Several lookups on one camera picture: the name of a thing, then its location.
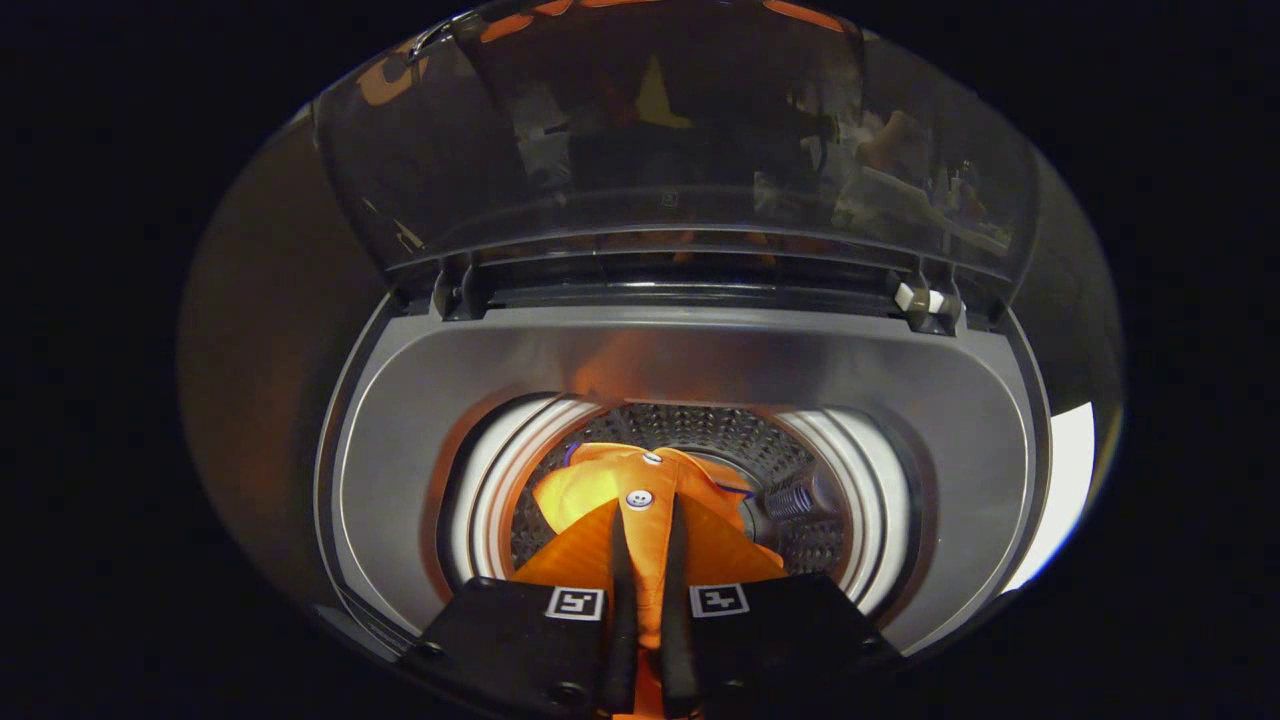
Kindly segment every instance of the washing machine door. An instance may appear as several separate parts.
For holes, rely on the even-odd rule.
[[[1043,155],[773,0],[500,3],[406,38],[251,160],[179,334],[229,530],[401,666],[547,546],[531,489],[582,442],[732,468],[750,539],[893,657],[936,651],[1096,497],[1121,364]]]

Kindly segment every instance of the gray plastic panel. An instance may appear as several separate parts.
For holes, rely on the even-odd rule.
[[[435,512],[454,454],[475,421],[524,395],[850,407],[895,439],[924,505],[927,547],[882,628],[910,653],[995,597],[1014,560],[1037,478],[1032,437],[1047,429],[1027,382],[1006,337],[963,324],[946,338],[892,319],[710,307],[399,318],[337,445],[338,569],[406,630],[425,628],[448,596]]]

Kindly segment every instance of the white button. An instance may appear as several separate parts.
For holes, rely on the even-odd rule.
[[[627,507],[632,510],[648,510],[653,505],[653,493],[646,489],[634,489],[627,493]]]

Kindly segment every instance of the dark background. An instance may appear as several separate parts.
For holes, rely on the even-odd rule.
[[[823,5],[975,88],[1056,164],[1112,264],[1132,392],[1110,488],[1039,580],[828,715],[1275,712],[1274,5]],[[183,446],[172,348],[198,234],[261,141],[463,8],[5,10],[10,527],[33,530],[9,543],[8,593],[31,607],[9,615],[6,715],[451,716],[310,625],[224,533]]]

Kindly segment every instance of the stainless steel drum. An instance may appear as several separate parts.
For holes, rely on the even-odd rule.
[[[228,528],[387,661],[548,542],[530,488],[589,441],[733,466],[748,534],[914,655],[1052,556],[1123,411],[1110,275],[1044,156],[774,0],[406,37],[228,191],[179,350]]]

